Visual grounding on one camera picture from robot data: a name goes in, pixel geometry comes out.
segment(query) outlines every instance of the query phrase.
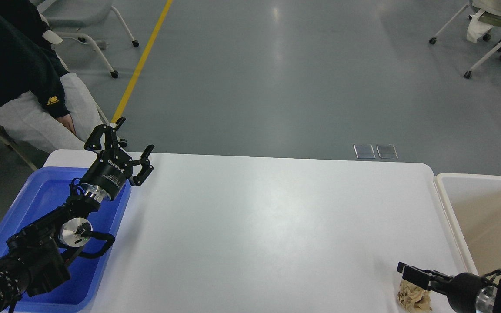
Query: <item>white tabletop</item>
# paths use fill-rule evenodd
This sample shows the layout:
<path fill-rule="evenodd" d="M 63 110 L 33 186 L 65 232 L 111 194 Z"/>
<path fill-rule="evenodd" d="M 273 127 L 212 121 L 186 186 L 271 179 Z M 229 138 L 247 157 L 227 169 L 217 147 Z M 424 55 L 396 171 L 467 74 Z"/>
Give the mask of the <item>white tabletop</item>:
<path fill-rule="evenodd" d="M 398 261 L 465 271 L 426 165 L 152 158 L 83 312 L 397 313 Z M 58 150 L 45 166 L 94 159 Z"/>

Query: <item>crumpled paper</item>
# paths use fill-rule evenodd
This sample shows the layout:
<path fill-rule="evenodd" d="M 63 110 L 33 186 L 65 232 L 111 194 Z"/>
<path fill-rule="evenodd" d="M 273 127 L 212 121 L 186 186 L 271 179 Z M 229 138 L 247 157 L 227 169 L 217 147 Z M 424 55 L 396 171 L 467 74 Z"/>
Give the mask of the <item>crumpled paper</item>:
<path fill-rule="evenodd" d="M 401 280 L 399 287 L 397 301 L 406 311 L 409 313 L 432 311 L 430 307 L 430 291 L 426 291 L 406 280 Z"/>

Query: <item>hand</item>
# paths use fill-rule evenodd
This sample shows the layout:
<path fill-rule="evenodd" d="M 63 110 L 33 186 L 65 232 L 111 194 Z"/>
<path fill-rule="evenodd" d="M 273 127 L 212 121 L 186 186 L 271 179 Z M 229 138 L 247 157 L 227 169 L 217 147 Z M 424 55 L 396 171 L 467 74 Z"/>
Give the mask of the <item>hand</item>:
<path fill-rule="evenodd" d="M 73 135 L 76 136 L 75 125 L 73 125 L 73 119 L 71 118 L 71 114 L 65 115 L 64 117 L 56 117 L 55 118 L 59 123 L 62 123 L 64 127 L 67 127 Z"/>

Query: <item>yellow floor line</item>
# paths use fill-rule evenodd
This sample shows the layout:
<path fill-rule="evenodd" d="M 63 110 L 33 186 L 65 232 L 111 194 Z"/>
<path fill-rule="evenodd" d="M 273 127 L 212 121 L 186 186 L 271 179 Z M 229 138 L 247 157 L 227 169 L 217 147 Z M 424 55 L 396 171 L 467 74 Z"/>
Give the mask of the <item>yellow floor line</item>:
<path fill-rule="evenodd" d="M 135 85 L 137 84 L 137 80 L 139 79 L 140 72 L 143 70 L 144 64 L 148 58 L 148 55 L 150 54 L 150 50 L 152 50 L 152 46 L 154 45 L 154 41 L 156 40 L 157 33 L 160 31 L 161 24 L 164 23 L 165 16 L 167 15 L 167 12 L 169 11 L 169 7 L 171 6 L 171 2 L 173 2 L 173 0 L 167 0 L 167 2 L 165 3 L 164 9 L 161 11 L 160 18 L 157 20 L 156 26 L 154 27 L 154 30 L 150 36 L 150 39 L 148 39 L 147 46 L 144 49 L 143 55 L 140 57 L 139 63 L 137 64 L 137 67 L 135 68 L 135 72 L 133 73 L 133 76 L 131 77 L 131 80 L 129 81 L 129 85 L 127 85 L 127 89 L 125 89 L 125 93 L 123 93 L 123 97 L 121 98 L 121 101 L 119 102 L 119 105 L 117 106 L 117 109 L 115 110 L 115 113 L 113 114 L 113 117 L 111 118 L 111 120 L 113 122 L 117 121 L 117 119 L 119 119 L 119 117 L 121 117 L 125 107 L 127 106 L 127 101 L 129 101 L 129 98 L 131 97 L 131 93 L 133 93 L 133 89 L 135 88 Z"/>

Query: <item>black object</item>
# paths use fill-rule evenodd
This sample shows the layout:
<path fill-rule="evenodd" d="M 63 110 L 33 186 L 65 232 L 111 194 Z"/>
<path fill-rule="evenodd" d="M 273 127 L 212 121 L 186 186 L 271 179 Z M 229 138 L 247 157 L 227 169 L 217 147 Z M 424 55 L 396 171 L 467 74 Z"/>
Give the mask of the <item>black object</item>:
<path fill-rule="evenodd" d="M 42 37 L 45 30 L 38 22 L 40 14 L 28 0 L 0 0 L 0 107 L 32 91 L 45 111 L 62 117 L 68 110 L 60 77 L 68 71 Z"/>
<path fill-rule="evenodd" d="M 153 145 L 135 161 L 119 147 L 116 132 L 124 121 L 122 117 L 117 126 L 99 125 L 92 131 L 85 149 L 100 150 L 103 135 L 105 148 L 80 181 L 75 184 L 78 180 L 75 178 L 71 182 L 71 193 L 65 203 L 7 240 L 9 253 L 0 258 L 0 311 L 9 307 L 12 313 L 24 292 L 29 296 L 49 293 L 71 278 L 67 268 L 76 257 L 100 257 L 115 242 L 113 235 L 93 231 L 86 218 L 99 210 L 103 200 L 115 199 L 127 180 L 132 186 L 139 186 L 153 170 L 148 159 Z M 133 176 L 135 165 L 142 165 L 142 169 Z M 83 222 L 75 232 L 64 228 L 76 220 Z M 72 245 L 64 239 L 66 236 L 70 239 L 71 234 L 78 238 Z M 84 253 L 84 244 L 76 244 L 86 242 L 83 239 L 86 237 L 104 240 L 105 244 L 99 252 Z"/>
<path fill-rule="evenodd" d="M 448 276 L 437 271 L 421 270 L 399 262 L 397 271 L 403 279 L 424 290 L 446 295 L 453 311 L 458 313 L 501 313 L 501 269 L 486 275 L 460 273 Z"/>

